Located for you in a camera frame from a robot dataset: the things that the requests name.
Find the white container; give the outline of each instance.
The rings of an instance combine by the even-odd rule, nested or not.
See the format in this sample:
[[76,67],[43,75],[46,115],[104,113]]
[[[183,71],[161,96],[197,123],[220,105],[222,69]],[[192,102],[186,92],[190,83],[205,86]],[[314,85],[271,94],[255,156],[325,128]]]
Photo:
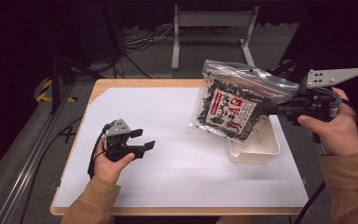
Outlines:
[[229,142],[229,158],[233,162],[268,162],[281,151],[269,118],[262,117],[255,125],[248,139],[243,143]]

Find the black cable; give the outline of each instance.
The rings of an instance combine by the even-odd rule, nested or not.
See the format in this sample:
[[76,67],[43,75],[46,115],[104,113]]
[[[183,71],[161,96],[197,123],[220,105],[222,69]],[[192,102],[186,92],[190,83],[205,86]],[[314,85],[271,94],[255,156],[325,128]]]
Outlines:
[[129,39],[127,41],[125,41],[125,45],[129,45],[129,44],[136,44],[136,43],[139,43],[139,42],[143,42],[147,39],[150,39],[150,37],[153,37],[156,35],[156,33],[153,33],[152,35],[148,35],[150,34],[150,32],[147,32],[146,34],[144,34],[142,37],[138,36],[136,33],[132,33],[132,34],[128,34],[128,35],[125,35],[124,38],[126,39]]
[[124,67],[123,67],[123,64],[121,63],[121,60],[120,60],[120,59],[118,59],[118,63],[120,64],[120,67],[121,67],[121,76],[122,76],[123,78],[125,78],[125,77],[124,77]]
[[296,218],[296,221],[294,224],[299,224],[305,214],[310,209],[310,206],[315,202],[315,200],[318,198],[318,196],[321,194],[322,190],[324,190],[325,183],[322,181],[321,185],[315,190],[315,192],[312,194],[310,199],[307,201],[307,203],[304,205],[304,207],[301,209],[300,214],[298,214],[298,217]]
[[95,152],[97,151],[97,147],[100,144],[101,138],[103,137],[103,135],[106,133],[107,130],[109,130],[114,124],[116,123],[116,120],[113,120],[112,122],[105,124],[103,126],[103,130],[101,131],[100,135],[97,138],[97,141],[95,142],[94,145],[94,149],[92,150],[91,153],[91,157],[89,158],[89,169],[87,171],[87,174],[89,174],[89,179],[92,179],[92,177],[94,176],[94,164],[95,164],[95,159],[101,155],[102,153],[98,154],[97,156],[95,155]]
[[[132,53],[136,50],[146,50],[153,46],[154,44],[157,44],[159,42],[162,42],[166,39],[170,39],[169,37],[165,37],[165,35],[171,35],[172,28],[166,30],[166,31],[160,31],[160,32],[154,32],[152,35],[149,35],[151,32],[147,32],[143,37],[134,39],[131,41],[128,41],[125,44],[125,53]],[[135,47],[126,47],[126,45],[135,45]]]
[[133,60],[131,60],[131,58],[130,58],[126,53],[124,54],[124,56],[125,56],[128,60],[130,60],[130,62],[131,62],[133,65],[135,65],[135,67],[138,68],[139,71],[141,71],[142,74],[144,74],[144,76],[149,77],[149,78],[152,78],[151,76],[149,76],[148,74],[146,74]]
[[78,119],[75,119],[74,121],[72,121],[69,125],[67,125],[62,131],[58,132],[57,135],[55,135],[55,137],[48,143],[48,146],[46,147],[45,151],[43,152],[42,156],[40,157],[39,161],[37,162],[36,165],[36,170],[34,171],[34,174],[32,176],[32,181],[31,181],[31,185],[30,185],[30,189],[28,191],[28,195],[27,195],[27,199],[25,201],[25,205],[24,208],[22,209],[22,214],[21,214],[21,219],[20,219],[20,224],[24,221],[25,218],[25,214],[27,212],[27,207],[28,207],[28,203],[30,202],[31,199],[31,195],[32,195],[32,191],[34,189],[34,182],[36,180],[36,176],[37,176],[37,172],[39,171],[39,167],[40,164],[42,163],[43,158],[45,157],[46,153],[48,152],[48,149],[51,147],[51,145],[53,144],[53,142],[61,135],[63,134],[66,130],[68,130],[74,123],[78,122],[79,120],[81,120],[83,117],[80,117]]
[[124,71],[124,69],[123,69],[122,65],[121,65],[121,72],[118,71],[118,69],[117,69],[117,67],[115,65],[113,66],[113,72],[115,74],[115,78],[117,78],[117,75],[121,76],[122,78],[125,78],[124,75],[123,75],[123,71]]
[[134,32],[134,33],[129,33],[129,34],[124,35],[124,41],[125,41],[125,42],[131,42],[131,41],[137,41],[137,40],[141,39],[141,38],[139,37],[139,35],[136,34],[136,33],[139,33],[139,32]]

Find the person's left hand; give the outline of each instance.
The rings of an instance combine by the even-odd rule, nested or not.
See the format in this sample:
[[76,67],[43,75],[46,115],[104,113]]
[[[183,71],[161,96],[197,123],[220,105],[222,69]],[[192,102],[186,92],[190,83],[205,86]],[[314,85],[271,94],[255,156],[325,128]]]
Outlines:
[[121,171],[135,158],[135,154],[130,153],[117,162],[110,161],[103,153],[103,139],[98,144],[95,155],[99,156],[94,161],[94,175],[112,184],[117,183]]

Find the metal frame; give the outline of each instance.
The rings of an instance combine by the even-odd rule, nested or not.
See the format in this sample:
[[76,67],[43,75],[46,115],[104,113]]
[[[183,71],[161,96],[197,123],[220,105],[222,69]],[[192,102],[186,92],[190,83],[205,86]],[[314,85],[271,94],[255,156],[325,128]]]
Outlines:
[[[70,97],[73,87],[74,87],[73,85],[64,87],[60,102],[65,102]],[[40,134],[39,138],[37,139],[37,142],[30,154],[30,157],[28,158],[28,161],[25,163],[24,167],[22,168],[13,189],[8,195],[7,200],[5,201],[5,204],[0,211],[0,224],[8,223],[10,221],[10,218],[13,215],[20,201],[21,196],[28,185],[28,182],[31,180],[32,176],[34,175],[34,171],[36,170],[38,161],[43,156],[45,147],[48,143],[49,134],[51,133],[54,124],[57,122],[57,119],[61,114],[63,106],[64,104],[59,104],[55,113],[50,115],[50,117],[48,118],[48,121],[42,133]]]
[[179,69],[180,54],[180,26],[243,26],[247,27],[246,37],[240,39],[241,48],[247,64],[255,67],[252,54],[249,50],[249,41],[255,26],[258,6],[252,11],[180,11],[179,6],[175,5],[173,29],[173,53],[172,70]]

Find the cable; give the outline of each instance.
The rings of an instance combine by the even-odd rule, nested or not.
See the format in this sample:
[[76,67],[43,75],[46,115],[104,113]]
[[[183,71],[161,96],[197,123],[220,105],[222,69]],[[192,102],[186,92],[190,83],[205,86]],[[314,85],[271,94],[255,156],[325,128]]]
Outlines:
[[135,67],[137,67],[139,69],[139,71],[142,72],[142,74],[144,74],[144,76],[152,78],[151,76],[149,76],[148,74],[146,74],[126,53],[124,54],[124,56],[130,60],[131,63],[133,63],[133,65],[135,65]]
[[166,30],[164,33],[162,33],[162,35],[160,35],[158,37],[150,36],[148,38],[143,38],[143,39],[138,39],[138,40],[134,40],[134,41],[131,41],[131,42],[127,42],[127,43],[125,43],[125,45],[136,44],[136,43],[143,42],[143,41],[152,41],[152,42],[156,41],[158,39],[164,38],[163,36],[165,36],[172,28],[173,28],[173,26],[170,27],[170,29]]
[[140,39],[139,35],[136,34],[136,32],[134,32],[134,33],[128,33],[128,34],[124,35],[124,42],[126,42],[126,38],[129,39],[129,41],[136,40],[136,39]]
[[151,32],[147,32],[146,34],[144,34],[144,36],[142,38],[133,40],[132,42],[136,42],[135,43],[136,46],[134,48],[126,47],[126,44],[124,44],[124,52],[132,53],[132,52],[136,51],[137,49],[142,49],[147,44],[147,41],[150,40],[155,35],[155,33],[154,33],[153,35],[148,36],[150,33]]
[[120,60],[120,59],[118,59],[118,63],[120,64],[120,67],[121,67],[121,76],[122,76],[123,78],[125,78],[125,77],[124,77],[124,67],[123,67],[123,64],[121,63],[121,60]]
[[318,196],[321,194],[322,190],[324,190],[325,183],[322,181],[321,185],[315,190],[315,192],[312,194],[310,199],[307,201],[307,203],[304,205],[304,207],[301,209],[300,214],[298,214],[298,217],[296,218],[296,221],[294,224],[299,224],[305,214],[310,209],[310,206],[315,202],[315,200],[318,198]]
[[46,153],[48,152],[48,149],[51,147],[51,145],[53,144],[53,142],[61,135],[63,134],[66,130],[68,130],[74,123],[78,122],[79,120],[81,120],[83,117],[80,117],[78,119],[75,119],[74,121],[72,121],[69,125],[67,125],[62,131],[58,132],[57,135],[48,143],[48,146],[46,147],[45,151],[43,152],[42,156],[40,157],[39,161],[37,162],[36,165],[36,170],[34,171],[34,174],[32,176],[32,181],[31,181],[31,185],[30,185],[30,189],[28,191],[28,195],[27,195],[27,199],[25,201],[25,205],[24,208],[22,209],[22,214],[21,214],[21,219],[20,219],[20,224],[24,221],[25,218],[25,214],[27,212],[27,207],[28,207],[28,203],[30,202],[31,199],[31,195],[34,189],[34,182],[36,180],[36,176],[37,176],[37,172],[39,171],[39,167],[40,164],[42,163],[43,158],[45,157]]
[[313,89],[317,92],[321,92],[321,93],[327,94],[331,97],[334,97],[336,100],[334,102],[330,103],[330,106],[333,108],[339,107],[339,105],[342,102],[341,97],[339,96],[338,93],[335,93],[333,91],[330,91],[330,90],[328,90],[326,88],[322,88],[322,87],[317,87],[317,88],[313,88]]
[[117,78],[117,75],[121,76],[122,78],[125,78],[122,72],[119,72],[116,66],[113,66],[113,73],[115,74],[115,78]]
[[112,122],[105,124],[103,126],[103,130],[101,131],[100,135],[97,138],[97,141],[95,142],[94,145],[94,149],[92,150],[91,153],[91,157],[89,158],[89,169],[87,171],[87,174],[89,174],[89,179],[92,179],[92,177],[94,176],[94,164],[95,164],[95,159],[101,155],[102,153],[104,153],[104,151],[102,153],[99,153],[98,155],[95,155],[95,152],[97,151],[97,147],[100,144],[101,138],[103,137],[103,135],[106,133],[107,130],[109,130],[114,124],[116,123],[116,120],[113,120]]
[[140,37],[137,33],[143,32],[143,31],[141,30],[141,31],[137,31],[137,32],[134,32],[134,33],[126,34],[126,36],[125,36],[124,38],[128,37],[128,38],[130,39],[129,41],[126,42],[126,44],[129,44],[130,42],[136,42],[136,41],[146,40],[146,39],[148,39],[148,38],[150,38],[150,37],[156,37],[156,36],[158,36],[158,35],[160,35],[160,34],[168,33],[172,28],[173,28],[173,26],[170,27],[169,29],[167,29],[166,31],[154,31],[154,32],[148,31],[148,32],[145,33],[142,37]]
[[173,40],[172,38],[169,38],[169,37],[159,36],[159,37],[147,38],[145,40],[135,40],[135,41],[132,41],[130,43],[126,43],[126,45],[136,44],[136,43],[140,43],[140,42],[152,42],[153,44],[156,44],[156,43],[160,42],[160,41],[156,42],[156,40],[159,40],[159,39]]
[[158,39],[159,40],[156,40],[153,38],[148,38],[147,40],[137,43],[135,47],[125,47],[125,53],[133,53],[136,50],[140,50],[140,51],[146,50],[146,49],[152,47],[153,45],[160,43],[166,39],[173,40],[168,37],[159,37]]

